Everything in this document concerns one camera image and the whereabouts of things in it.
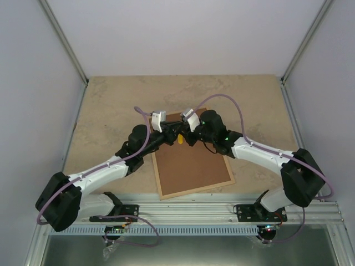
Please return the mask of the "yellow handled screwdriver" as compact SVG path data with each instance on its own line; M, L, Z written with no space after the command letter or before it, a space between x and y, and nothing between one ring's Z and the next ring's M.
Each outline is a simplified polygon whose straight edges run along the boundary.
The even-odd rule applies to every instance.
M181 134L178 134L177 141L181 145L183 143L183 136Z

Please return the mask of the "wooden photo frame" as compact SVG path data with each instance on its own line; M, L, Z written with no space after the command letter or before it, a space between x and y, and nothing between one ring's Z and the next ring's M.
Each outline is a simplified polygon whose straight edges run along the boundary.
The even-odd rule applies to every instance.
M228 158L212 153L211 144L198 141L189 146L178 139L172 146L163 144L153 152L153 166L159 198L203 192L235 184Z

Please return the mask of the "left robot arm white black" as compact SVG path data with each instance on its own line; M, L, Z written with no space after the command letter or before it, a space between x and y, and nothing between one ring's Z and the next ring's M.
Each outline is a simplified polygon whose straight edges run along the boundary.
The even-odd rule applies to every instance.
M35 203L39 212L37 223L50 224L57 232L68 228L79 217L87 195L135 172L143 165L144 156L157 151L161 145L173 145L182 123L162 122L160 127L160 130L150 131L148 125L137 125L120 150L105 162L69 176L55 173Z

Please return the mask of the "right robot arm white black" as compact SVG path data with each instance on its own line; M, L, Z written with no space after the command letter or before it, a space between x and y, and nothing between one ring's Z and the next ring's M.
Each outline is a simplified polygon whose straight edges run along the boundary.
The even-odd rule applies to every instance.
M253 205L255 216L261 221L268 221L276 211L292 204L308 207L325 184L318 164L305 149L281 151L246 141L243 134L228 130L214 110L197 115L187 109L180 116L184 122L182 135L190 146L198 141L211 144L215 154L255 163L280 176L282 187L266 190Z

